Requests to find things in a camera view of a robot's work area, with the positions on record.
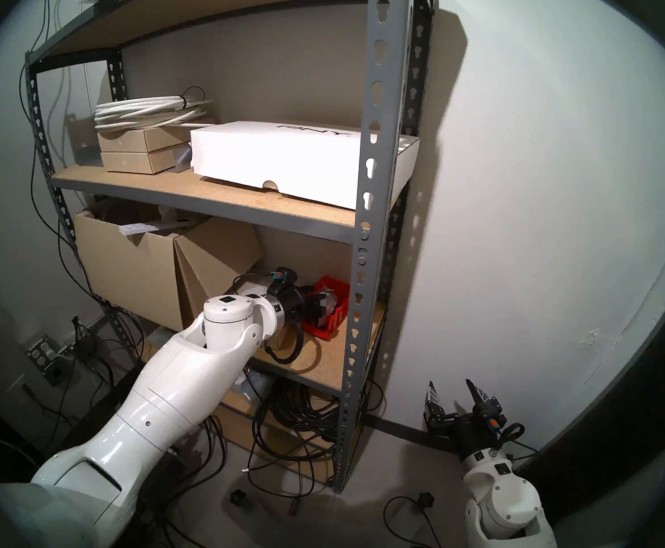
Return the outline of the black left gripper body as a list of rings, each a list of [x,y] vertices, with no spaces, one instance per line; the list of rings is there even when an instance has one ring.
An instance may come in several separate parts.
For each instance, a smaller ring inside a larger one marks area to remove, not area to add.
[[[285,323],[311,321],[317,317],[317,297],[314,286],[283,286],[280,289],[280,304]]]

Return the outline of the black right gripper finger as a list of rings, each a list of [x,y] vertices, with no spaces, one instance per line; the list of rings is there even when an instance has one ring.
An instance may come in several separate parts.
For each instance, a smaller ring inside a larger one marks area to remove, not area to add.
[[[438,398],[438,393],[432,382],[428,383],[425,393],[424,418],[426,422],[440,421],[444,417],[444,409]]]
[[[499,419],[502,407],[498,400],[486,395],[471,380],[467,380],[467,387],[473,398],[473,417],[475,419]]]

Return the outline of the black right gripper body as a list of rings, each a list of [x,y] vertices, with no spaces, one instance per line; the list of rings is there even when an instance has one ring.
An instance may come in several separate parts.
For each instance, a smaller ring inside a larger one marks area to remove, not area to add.
[[[495,448],[495,431],[484,419],[466,414],[457,417],[430,416],[425,419],[429,434],[441,436],[459,459],[466,459],[475,452]]]

